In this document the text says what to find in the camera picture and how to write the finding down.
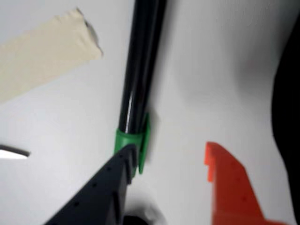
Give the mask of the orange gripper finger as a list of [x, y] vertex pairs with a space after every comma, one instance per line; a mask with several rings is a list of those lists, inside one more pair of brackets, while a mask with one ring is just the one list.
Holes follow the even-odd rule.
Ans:
[[213, 225], [283, 225], [264, 217], [243, 164], [216, 142], [207, 142], [204, 164], [212, 183]]

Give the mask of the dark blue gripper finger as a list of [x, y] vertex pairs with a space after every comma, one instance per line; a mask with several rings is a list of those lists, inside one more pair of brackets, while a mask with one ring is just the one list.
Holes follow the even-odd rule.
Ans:
[[129, 144], [111, 157], [46, 224], [121, 225], [127, 187], [136, 167], [136, 146]]

